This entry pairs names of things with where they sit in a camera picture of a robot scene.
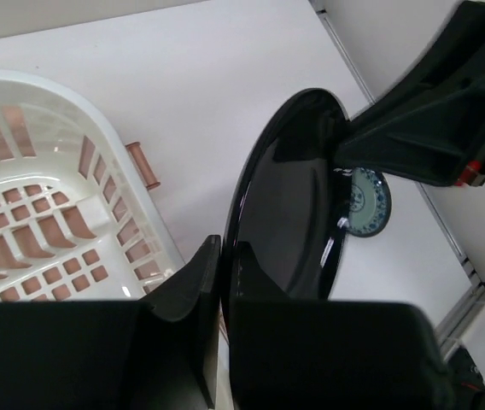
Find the black plate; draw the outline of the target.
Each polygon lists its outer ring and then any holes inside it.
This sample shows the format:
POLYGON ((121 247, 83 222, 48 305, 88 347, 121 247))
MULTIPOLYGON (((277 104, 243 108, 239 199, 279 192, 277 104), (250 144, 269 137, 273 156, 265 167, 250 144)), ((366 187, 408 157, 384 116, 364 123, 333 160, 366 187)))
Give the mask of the black plate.
POLYGON ((312 88, 271 117, 241 172, 225 228, 225 268, 248 242, 265 273, 297 299, 327 299, 346 235, 352 176, 336 167, 336 145, 319 142, 318 118, 328 109, 342 106, 312 88))

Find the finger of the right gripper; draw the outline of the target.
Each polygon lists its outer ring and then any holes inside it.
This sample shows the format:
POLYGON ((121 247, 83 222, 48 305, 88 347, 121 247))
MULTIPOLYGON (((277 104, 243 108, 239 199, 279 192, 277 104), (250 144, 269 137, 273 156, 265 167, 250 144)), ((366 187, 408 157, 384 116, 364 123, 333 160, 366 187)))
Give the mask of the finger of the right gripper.
POLYGON ((341 109, 325 110, 318 118, 321 145, 332 145, 345 135, 345 114, 341 109))
POLYGON ((463 1, 406 76, 347 126, 335 153, 342 167, 364 167, 427 185, 452 186, 470 142, 472 99, 461 85, 484 23, 463 1))

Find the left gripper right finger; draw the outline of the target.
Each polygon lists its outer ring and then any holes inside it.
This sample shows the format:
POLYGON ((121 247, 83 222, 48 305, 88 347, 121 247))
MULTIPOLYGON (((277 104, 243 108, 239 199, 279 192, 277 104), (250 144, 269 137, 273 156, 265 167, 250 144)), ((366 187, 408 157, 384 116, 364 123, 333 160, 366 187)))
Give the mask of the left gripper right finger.
POLYGON ((261 268, 252 246, 240 242, 227 262, 225 307, 229 308, 238 298, 282 300, 289 296, 261 268))

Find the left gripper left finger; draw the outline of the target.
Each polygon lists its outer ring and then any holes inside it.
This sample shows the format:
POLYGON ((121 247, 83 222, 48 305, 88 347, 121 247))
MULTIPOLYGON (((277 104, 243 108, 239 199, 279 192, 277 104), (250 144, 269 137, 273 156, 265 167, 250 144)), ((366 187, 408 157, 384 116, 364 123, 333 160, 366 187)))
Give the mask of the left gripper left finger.
POLYGON ((145 297, 139 327, 139 406, 215 407, 221 238, 205 238, 186 265, 145 297))

